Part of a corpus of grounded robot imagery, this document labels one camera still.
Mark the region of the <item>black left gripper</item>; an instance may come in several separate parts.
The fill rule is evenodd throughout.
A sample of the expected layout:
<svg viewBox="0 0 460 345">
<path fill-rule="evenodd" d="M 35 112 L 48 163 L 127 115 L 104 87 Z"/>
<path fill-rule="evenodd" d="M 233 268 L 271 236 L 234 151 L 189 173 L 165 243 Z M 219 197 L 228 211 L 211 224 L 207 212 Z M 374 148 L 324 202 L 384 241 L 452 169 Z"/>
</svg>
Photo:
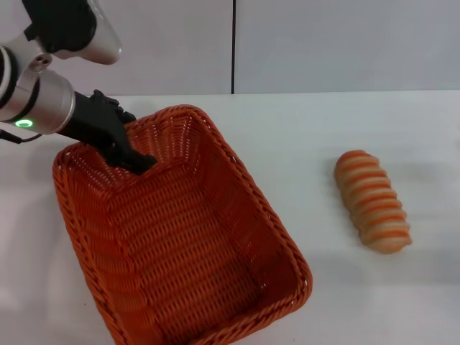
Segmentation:
<svg viewBox="0 0 460 345">
<path fill-rule="evenodd" d="M 112 167 L 142 175 L 157 159 L 132 149 L 125 125 L 135 120 L 116 99 L 99 90 L 89 97 L 76 92 L 73 113 L 59 134 L 96 148 Z"/>
</svg>

